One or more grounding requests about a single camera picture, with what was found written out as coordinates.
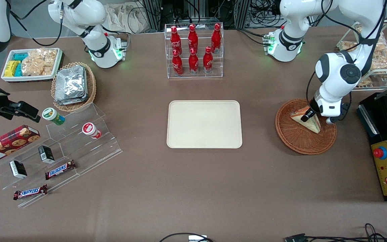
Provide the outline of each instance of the white cloth bag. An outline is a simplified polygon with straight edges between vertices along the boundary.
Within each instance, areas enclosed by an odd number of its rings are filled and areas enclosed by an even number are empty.
[[[146,19],[146,9],[141,4],[136,2],[108,3],[104,7],[107,12],[109,30],[138,34],[150,28]]]

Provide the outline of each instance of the small black box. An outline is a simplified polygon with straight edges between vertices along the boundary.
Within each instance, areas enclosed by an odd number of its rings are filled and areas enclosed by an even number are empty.
[[[52,150],[49,147],[40,146],[38,147],[38,152],[40,153],[41,161],[46,163],[55,162],[53,157]]]
[[[19,161],[10,161],[10,167],[13,175],[17,178],[25,178],[28,176],[26,174],[26,169],[22,163]]]

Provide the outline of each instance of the foil-wrapped food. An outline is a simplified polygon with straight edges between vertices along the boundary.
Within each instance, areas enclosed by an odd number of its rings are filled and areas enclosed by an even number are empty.
[[[56,75],[55,102],[59,105],[68,105],[87,101],[86,69],[76,65],[62,69]]]

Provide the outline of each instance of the snickers bar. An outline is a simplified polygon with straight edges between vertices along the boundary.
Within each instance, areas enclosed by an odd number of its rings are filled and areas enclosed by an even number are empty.
[[[16,191],[14,193],[13,200],[22,199],[24,197],[36,196],[38,194],[47,194],[47,184],[44,184],[42,187],[37,187],[34,189],[24,190],[24,191]]]
[[[74,164],[74,162],[71,160],[69,161],[68,163],[66,164],[63,164],[61,165],[60,167],[54,169],[54,170],[51,170],[49,172],[46,172],[44,175],[46,176],[46,180],[64,172],[65,170],[68,170],[68,169],[72,169],[76,167],[76,164]]]

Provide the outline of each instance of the round wicker tray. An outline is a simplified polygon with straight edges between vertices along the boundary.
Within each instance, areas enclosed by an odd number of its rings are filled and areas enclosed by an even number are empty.
[[[281,140],[292,150],[304,155],[318,155],[329,150],[337,138],[335,124],[319,116],[321,131],[314,133],[291,119],[290,113],[307,106],[305,99],[293,99],[283,104],[275,115],[275,128]]]
[[[74,103],[69,105],[59,105],[58,103],[53,102],[55,107],[61,111],[74,112],[75,110],[80,109],[81,107],[86,106],[89,103],[92,103],[93,100],[95,99],[95,95],[96,95],[95,76],[93,75],[92,70],[90,69],[89,66],[87,66],[85,63],[74,62],[63,66],[61,69],[71,68],[75,65],[83,66],[86,69],[86,80],[87,80],[87,90],[89,93],[89,99],[83,103]],[[55,91],[56,91],[56,76],[53,77],[53,81],[52,81],[51,93],[52,93],[53,99],[55,99]]]

